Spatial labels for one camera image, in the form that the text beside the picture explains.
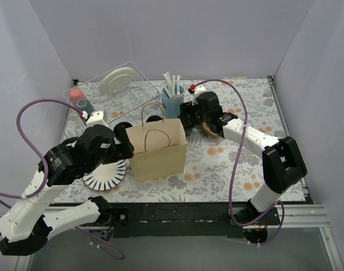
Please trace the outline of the brown paper takeout bag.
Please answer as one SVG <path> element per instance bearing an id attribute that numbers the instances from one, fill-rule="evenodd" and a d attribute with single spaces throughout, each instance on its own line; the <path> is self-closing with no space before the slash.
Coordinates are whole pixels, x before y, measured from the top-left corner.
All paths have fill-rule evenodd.
<path id="1" fill-rule="evenodd" d="M 134 155 L 129 159 L 137 181 L 149 181 L 184 172 L 187 141 L 180 119 L 144 122 L 126 129 Z"/>

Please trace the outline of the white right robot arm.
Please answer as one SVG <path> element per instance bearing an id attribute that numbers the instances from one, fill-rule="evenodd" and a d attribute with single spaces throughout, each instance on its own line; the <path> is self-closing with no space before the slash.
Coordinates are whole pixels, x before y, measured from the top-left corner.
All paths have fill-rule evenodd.
<path id="1" fill-rule="evenodd" d="M 277 138 L 247 126 L 238 116 L 223 111 L 217 94 L 189 89 L 193 99 L 180 106 L 185 131 L 200 124 L 221 138 L 239 143 L 262 160 L 264 184 L 247 201 L 246 207 L 231 214 L 238 226 L 262 223 L 281 195 L 307 174 L 307 167 L 294 138 Z"/>

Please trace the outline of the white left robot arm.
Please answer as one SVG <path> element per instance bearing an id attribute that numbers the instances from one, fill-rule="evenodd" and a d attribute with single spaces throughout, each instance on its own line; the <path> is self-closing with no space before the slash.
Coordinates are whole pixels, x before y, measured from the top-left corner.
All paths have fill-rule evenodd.
<path id="1" fill-rule="evenodd" d="M 28 256 L 66 230 L 94 222 L 107 225 L 113 211 L 102 196 L 53 214 L 45 211 L 74 180 L 94 172 L 100 165 L 132 158 L 133 152 L 125 126 L 110 129 L 100 124 L 49 150 L 24 194 L 0 217 L 1 254 Z"/>

